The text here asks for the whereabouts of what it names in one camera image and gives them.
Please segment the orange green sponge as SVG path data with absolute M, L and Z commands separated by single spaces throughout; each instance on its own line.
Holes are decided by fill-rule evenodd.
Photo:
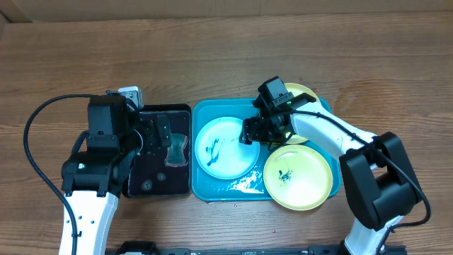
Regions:
M 169 167 L 182 167 L 186 166 L 188 161 L 184 154 L 184 149 L 188 144 L 188 137 L 180 133 L 171 134 L 172 143 L 167 149 L 167 156 L 165 158 L 165 165 Z

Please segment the light blue plate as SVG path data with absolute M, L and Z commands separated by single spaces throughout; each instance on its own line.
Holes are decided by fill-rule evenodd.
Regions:
M 236 179 L 255 166 L 260 145 L 239 142 L 242 124 L 239 118 L 220 117 L 209 121 L 197 134 L 195 158 L 210 176 Z

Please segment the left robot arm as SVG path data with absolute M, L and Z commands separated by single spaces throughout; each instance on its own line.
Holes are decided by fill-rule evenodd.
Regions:
M 121 196 L 148 194 L 171 146 L 170 119 L 120 94 L 94 96 L 88 130 L 62 166 L 66 206 L 60 254 L 104 254 Z

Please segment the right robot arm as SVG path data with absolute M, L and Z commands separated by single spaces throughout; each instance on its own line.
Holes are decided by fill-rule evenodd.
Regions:
M 256 117 L 243 122 L 239 141 L 286 143 L 287 133 L 305 137 L 339 164 L 349 208 L 355 216 L 352 229 L 336 246 L 337 254 L 405 254 L 384 246 L 413 206 L 424 203 L 426 215 L 411 226 L 425 224 L 431 207 L 420 187 L 403 143 L 392 132 L 375 135 L 354 127 L 328 112 L 308 93 L 294 96 L 275 76 L 258 87 L 253 106 Z

